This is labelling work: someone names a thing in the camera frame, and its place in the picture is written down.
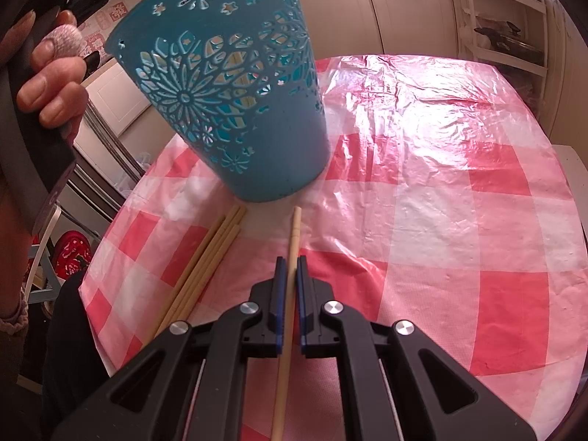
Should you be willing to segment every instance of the table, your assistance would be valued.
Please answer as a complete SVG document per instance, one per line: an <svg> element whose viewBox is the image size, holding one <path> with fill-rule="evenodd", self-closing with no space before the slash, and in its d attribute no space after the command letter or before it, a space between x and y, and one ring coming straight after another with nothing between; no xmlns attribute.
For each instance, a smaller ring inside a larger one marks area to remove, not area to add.
<svg viewBox="0 0 588 441"><path fill-rule="evenodd" d="M548 139L491 66L366 55L318 70L331 161L298 193L248 204L190 322L273 273L299 204L311 275L370 320L415 322L545 439L588 346L588 256ZM80 288L111 374L233 202L177 136L134 189ZM268 438L276 373L276 360L249 362L243 441ZM336 373L334 360L294 356L285 439L344 439Z"/></svg>

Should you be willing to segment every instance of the dark clothing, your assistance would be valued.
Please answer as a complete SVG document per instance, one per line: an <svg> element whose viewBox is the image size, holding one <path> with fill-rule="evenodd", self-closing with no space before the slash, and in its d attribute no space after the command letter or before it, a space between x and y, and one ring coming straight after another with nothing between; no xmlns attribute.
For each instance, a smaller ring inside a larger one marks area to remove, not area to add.
<svg viewBox="0 0 588 441"><path fill-rule="evenodd" d="M40 433L49 440L57 425L108 379L96 350L78 288L83 273L70 277L55 301L43 366ZM0 332L0 439L30 440L30 413L13 407L15 381L27 328L13 335Z"/></svg>
<svg viewBox="0 0 588 441"><path fill-rule="evenodd" d="M79 297L82 278L78 272L61 287L49 326L40 420L43 440L108 380Z"/></svg>

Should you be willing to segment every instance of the finger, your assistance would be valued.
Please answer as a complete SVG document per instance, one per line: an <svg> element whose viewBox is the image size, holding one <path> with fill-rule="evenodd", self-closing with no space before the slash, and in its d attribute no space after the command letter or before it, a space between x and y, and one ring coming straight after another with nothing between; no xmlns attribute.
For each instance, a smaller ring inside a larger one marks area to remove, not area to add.
<svg viewBox="0 0 588 441"><path fill-rule="evenodd" d="M71 120L72 129L68 136L65 138L65 140L70 146L74 145L75 138L77 137L79 132L79 125L82 122L82 117L83 114L80 114L78 117L75 117Z"/></svg>
<svg viewBox="0 0 588 441"><path fill-rule="evenodd" d="M0 42L0 66L5 64L21 47L35 23L35 12L29 11L10 28Z"/></svg>
<svg viewBox="0 0 588 441"><path fill-rule="evenodd" d="M86 62L79 56L51 61L18 92L18 108L24 113L42 109L66 84L81 83L85 74Z"/></svg>
<svg viewBox="0 0 588 441"><path fill-rule="evenodd" d="M83 36L74 25L61 25L45 36L31 54L31 67L41 71L57 58L79 55Z"/></svg>
<svg viewBox="0 0 588 441"><path fill-rule="evenodd" d="M60 14L57 15L57 18L55 18L55 26L61 26L61 25L74 25L77 26L78 25L78 21L76 20L74 14L69 11L69 10L65 10L65 11L60 11Z"/></svg>
<svg viewBox="0 0 588 441"><path fill-rule="evenodd" d="M73 117L83 114L86 105L86 88L78 83L70 82L40 112L41 126L47 129L58 128Z"/></svg>

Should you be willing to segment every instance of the metal screw cap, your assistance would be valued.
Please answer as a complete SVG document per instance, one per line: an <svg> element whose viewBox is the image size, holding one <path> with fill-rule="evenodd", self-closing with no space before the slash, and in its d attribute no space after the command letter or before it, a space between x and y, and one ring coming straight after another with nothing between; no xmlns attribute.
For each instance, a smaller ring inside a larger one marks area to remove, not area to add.
<svg viewBox="0 0 588 441"><path fill-rule="evenodd" d="M338 313L343 312L343 303L338 302L337 300L331 300L330 302L325 303L323 308L327 313L337 315Z"/></svg>
<svg viewBox="0 0 588 441"><path fill-rule="evenodd" d="M241 313L244 313L245 315L253 315L254 313L258 312L259 305L255 302L245 302L241 304L239 310L241 310Z"/></svg>
<svg viewBox="0 0 588 441"><path fill-rule="evenodd" d="M398 333L405 336L410 335L413 331L415 331L415 326L408 320L401 320L397 322L396 325L394 325L394 328Z"/></svg>
<svg viewBox="0 0 588 441"><path fill-rule="evenodd" d="M172 332L174 335L183 335L190 329L189 324L186 322L173 322L169 326L169 331Z"/></svg>

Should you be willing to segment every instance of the blue plastic basket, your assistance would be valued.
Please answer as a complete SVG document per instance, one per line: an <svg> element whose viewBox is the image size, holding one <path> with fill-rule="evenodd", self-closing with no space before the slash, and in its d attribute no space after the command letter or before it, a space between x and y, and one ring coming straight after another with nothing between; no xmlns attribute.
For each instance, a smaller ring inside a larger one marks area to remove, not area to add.
<svg viewBox="0 0 588 441"><path fill-rule="evenodd" d="M267 201L329 158L298 0L143 0L106 44L237 197Z"/></svg>

